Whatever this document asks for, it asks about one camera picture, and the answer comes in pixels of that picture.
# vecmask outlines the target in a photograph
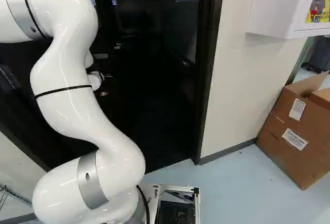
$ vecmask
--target cardboard box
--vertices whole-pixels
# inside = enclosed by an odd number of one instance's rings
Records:
[[[301,189],[330,171],[330,109],[308,99],[327,75],[285,86],[257,139],[258,147]]]
[[[313,92],[308,99],[313,103],[330,110],[330,88]]]

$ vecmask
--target wall-mounted cabinet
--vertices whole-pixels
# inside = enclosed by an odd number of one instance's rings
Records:
[[[253,0],[247,32],[285,39],[330,34],[330,0]]]

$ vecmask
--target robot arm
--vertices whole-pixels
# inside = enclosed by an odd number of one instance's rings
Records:
[[[92,3],[0,0],[0,24],[2,43],[54,37],[30,73],[38,106],[54,130],[99,148],[39,181],[32,199],[36,216],[45,224],[128,221],[138,205],[135,186],[145,161],[137,145],[107,119],[91,89],[85,67],[97,32]]]

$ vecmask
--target white label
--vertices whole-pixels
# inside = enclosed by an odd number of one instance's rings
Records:
[[[299,150],[303,150],[308,142],[294,133],[292,130],[287,129],[282,137],[287,140],[292,146],[296,147]]]
[[[300,121],[301,116],[303,115],[306,103],[299,99],[295,99],[289,117],[292,117],[295,120]]]

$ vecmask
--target gray baseboard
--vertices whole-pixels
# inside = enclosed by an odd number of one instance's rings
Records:
[[[30,224],[40,223],[41,224],[41,222],[38,221],[35,214],[22,215],[22,216],[15,217],[15,218],[0,220],[0,224],[20,224],[20,223],[30,223]]]
[[[199,164],[200,165],[204,165],[208,162],[211,162],[211,161],[214,161],[216,160],[217,158],[220,158],[222,156],[225,156],[229,153],[233,153],[233,152],[236,152],[237,150],[240,150],[242,148],[245,148],[245,147],[248,147],[252,144],[254,144],[256,141],[256,138],[253,138],[251,140],[248,140],[246,142],[243,142],[243,143],[240,143],[240,144],[237,144],[233,147],[230,147],[230,148],[227,148],[227,149],[224,149],[224,150],[221,150],[219,152],[216,152],[216,153],[213,153],[213,154],[210,154],[209,156],[206,156],[206,157],[203,157],[200,159],[200,162]]]

